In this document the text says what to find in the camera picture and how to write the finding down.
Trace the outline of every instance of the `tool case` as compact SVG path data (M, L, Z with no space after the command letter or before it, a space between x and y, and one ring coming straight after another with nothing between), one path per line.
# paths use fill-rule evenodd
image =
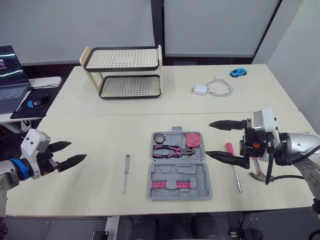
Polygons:
M168 149L154 149L154 146L170 145L187 148L186 134L194 133L201 137L198 147L192 148L192 155L179 158L155 158L153 155L174 153ZM162 134L165 141L155 142L154 137ZM211 182L207 165L202 161L205 146L200 132L185 132L181 127L172 127L170 132L154 132L151 140L151 158L147 180L147 196L151 200L208 200L212 197Z

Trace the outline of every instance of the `white table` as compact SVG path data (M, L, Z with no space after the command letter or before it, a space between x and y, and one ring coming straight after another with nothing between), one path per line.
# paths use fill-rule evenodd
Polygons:
M245 68L246 76L231 77L230 71ZM145 114L199 114L255 112L272 107L278 111L297 111L288 94L265 64L163 66L163 94L158 98L101 99L84 69L76 66L47 116L75 115L145 115ZM222 78L233 87L227 97L195 95L196 84L206 85L213 78ZM225 92L221 83L210 86Z
M30 82L31 86L35 88L35 87L41 87L41 86L46 86L46 85L50 85L50 84L52 84L52 85L60 85L61 82L62 82L62 79L59 76L52 76L52 77L42 77L42 78L29 79L29 82ZM21 101L20 105L27 98L27 96L29 95L30 92L31 91L28 91L26 93L26 95L23 98L23 100ZM11 117L12 114L13 114L12 112L0 114L0 125L3 125L4 127L8 128L9 130L11 130L13 132L17 132L17 131L20 131L20 130L17 129L17 127L15 125L10 124L10 123L22 122L22 121L31 121L31 120L36 120L36 119L40 119L41 118L41 117L25 117L25 118L11 119L10 117Z
M298 111L274 113L281 132L313 132ZM255 171L238 167L243 192L238 192L233 167L206 157L212 185L211 200L159 200L147 198L147 175L153 132L184 131L203 134L206 151L224 151L226 142L239 153L243 131L222 131L208 124L218 120L243 120L253 113L148 114L109 116L45 117L38 129L52 142L71 141L72 145L54 154L64 161L76 154L87 154L77 166L53 172L37 180L29 179L8 191L6 213L27 216L112 216L162 213L252 211L307 207L313 196L304 180L280 179L265 185L248 175ZM126 194L123 194L126 154L131 155ZM261 163L264 172L267 163ZM294 166L274 164L273 176L299 174Z

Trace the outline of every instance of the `pink pliers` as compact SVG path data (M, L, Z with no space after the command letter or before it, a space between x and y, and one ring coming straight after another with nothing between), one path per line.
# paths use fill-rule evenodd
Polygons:
M195 153L195 150L189 148L181 148L179 146L171 146L171 145L158 145L153 146L154 150L160 149L167 149L175 151L174 153L170 153L168 155L160 155L160 154L153 154L152 157L154 159L170 159L170 158L180 158L182 155L192 155Z

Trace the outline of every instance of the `charging cable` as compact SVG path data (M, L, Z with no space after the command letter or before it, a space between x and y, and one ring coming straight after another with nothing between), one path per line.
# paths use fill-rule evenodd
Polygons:
M209 87L210 84L212 83L222 83L224 85L226 85L226 87L228 88L228 92L227 93L222 93L222 94L219 94L219 93L216 93L214 91L212 91ZM227 83L225 80L221 79L221 78L216 78L214 77L214 80L211 80L209 81L206 86L203 86L203 85L200 85L200 84L197 84L195 85L195 87L193 87L192 89L192 92L194 94L197 94L197 95L201 95L201 96L205 96L206 93L210 93L212 94L213 96L217 96L217 97L226 97L226 96L229 96L232 94L232 92L234 91L232 86Z

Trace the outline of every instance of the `blue toy car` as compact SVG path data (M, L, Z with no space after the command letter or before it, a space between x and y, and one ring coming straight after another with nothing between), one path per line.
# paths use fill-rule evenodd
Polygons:
M235 78L239 76L244 76L246 74L247 74L247 70L245 70L244 68L237 68L230 72L230 75Z

